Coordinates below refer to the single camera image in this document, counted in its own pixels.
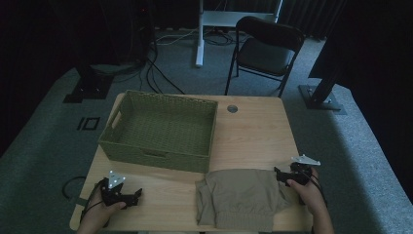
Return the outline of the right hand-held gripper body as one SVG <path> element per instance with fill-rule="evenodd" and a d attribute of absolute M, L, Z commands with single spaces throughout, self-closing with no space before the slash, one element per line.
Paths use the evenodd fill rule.
<path fill-rule="evenodd" d="M 306 185 L 310 180 L 314 179 L 312 166 L 320 166 L 320 161 L 306 156 L 296 156 L 291 158 L 290 173 L 287 179 L 292 179 L 301 185 Z"/>

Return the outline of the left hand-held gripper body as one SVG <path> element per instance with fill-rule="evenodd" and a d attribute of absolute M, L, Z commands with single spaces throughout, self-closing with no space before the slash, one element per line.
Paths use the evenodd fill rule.
<path fill-rule="evenodd" d="M 100 193 L 106 206 L 124 202 L 128 207 L 131 205 L 130 197 L 121 193 L 126 178 L 122 175 L 110 171 L 108 177 L 102 180 Z"/>

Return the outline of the khaki pants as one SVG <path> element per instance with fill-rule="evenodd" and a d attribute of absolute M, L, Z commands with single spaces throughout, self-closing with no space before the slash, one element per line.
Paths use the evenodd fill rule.
<path fill-rule="evenodd" d="M 266 170 L 234 169 L 210 172 L 196 182 L 196 221 L 218 229 L 271 232 L 274 216 L 291 199 Z"/>

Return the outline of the green woven basket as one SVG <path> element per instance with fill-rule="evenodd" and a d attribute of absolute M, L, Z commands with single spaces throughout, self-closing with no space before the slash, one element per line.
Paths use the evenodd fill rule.
<path fill-rule="evenodd" d="M 127 91 L 98 142 L 112 161 L 206 173 L 217 107 L 214 100 Z"/>

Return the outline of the person's left hand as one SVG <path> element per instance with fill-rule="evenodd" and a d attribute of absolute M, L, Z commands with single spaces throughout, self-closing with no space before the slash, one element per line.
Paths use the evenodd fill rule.
<path fill-rule="evenodd" d="M 93 195 L 92 199 L 90 200 L 86 214 L 83 216 L 80 225 L 82 223 L 87 223 L 91 225 L 104 226 L 105 223 L 114 213 L 120 211 L 125 206 L 126 204 L 124 202 L 119 202 L 111 206 L 106 206 L 101 199 L 100 191 L 97 190 Z"/>

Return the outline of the person's right hand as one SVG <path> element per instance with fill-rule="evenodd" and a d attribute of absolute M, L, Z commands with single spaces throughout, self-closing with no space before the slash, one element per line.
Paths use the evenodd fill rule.
<path fill-rule="evenodd" d="M 292 179 L 288 180 L 290 187 L 298 193 L 311 214 L 315 211 L 327 210 L 321 186 L 319 185 L 319 174 L 315 169 L 312 169 L 312 173 L 314 179 L 310 180 L 306 185 L 301 185 Z"/>

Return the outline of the black floor tape marking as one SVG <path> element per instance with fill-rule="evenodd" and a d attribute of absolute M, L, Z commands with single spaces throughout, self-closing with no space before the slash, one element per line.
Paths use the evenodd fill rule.
<path fill-rule="evenodd" d="M 95 131 L 100 122 L 99 117 L 82 117 L 78 123 L 78 131 Z"/>

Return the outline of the black folding chair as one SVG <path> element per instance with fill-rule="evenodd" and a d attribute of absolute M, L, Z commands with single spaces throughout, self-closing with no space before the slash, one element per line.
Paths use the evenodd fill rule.
<path fill-rule="evenodd" d="M 241 70 L 279 81 L 280 98 L 304 41 L 305 35 L 296 27 L 253 16 L 241 18 L 224 94 L 229 92 L 233 70 L 236 76 Z"/>

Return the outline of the black stand with base plate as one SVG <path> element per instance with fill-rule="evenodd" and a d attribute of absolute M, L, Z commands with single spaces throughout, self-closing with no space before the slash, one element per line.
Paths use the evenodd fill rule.
<path fill-rule="evenodd" d="M 81 103 L 84 99 L 106 99 L 114 76 L 97 74 L 80 49 L 74 49 L 74 55 L 75 69 L 80 78 L 63 102 Z"/>
<path fill-rule="evenodd" d="M 331 110 L 345 114 L 344 107 L 332 94 L 334 85 L 339 81 L 345 68 L 335 43 L 328 39 L 321 49 L 311 71 L 310 78 L 320 78 L 317 86 L 300 85 L 300 94 L 308 109 Z"/>

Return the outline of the white metal desk frame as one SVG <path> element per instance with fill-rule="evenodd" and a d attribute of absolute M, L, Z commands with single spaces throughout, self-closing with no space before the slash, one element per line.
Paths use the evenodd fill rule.
<path fill-rule="evenodd" d="M 198 26 L 198 47 L 195 65 L 202 67 L 204 64 L 204 27 L 234 27 L 243 17 L 254 16 L 262 20 L 277 22 L 280 18 L 283 0 L 277 0 L 275 10 L 272 13 L 253 13 L 253 12 L 226 12 L 226 11 L 207 11 L 204 9 L 204 0 L 199 0 L 199 26 Z"/>

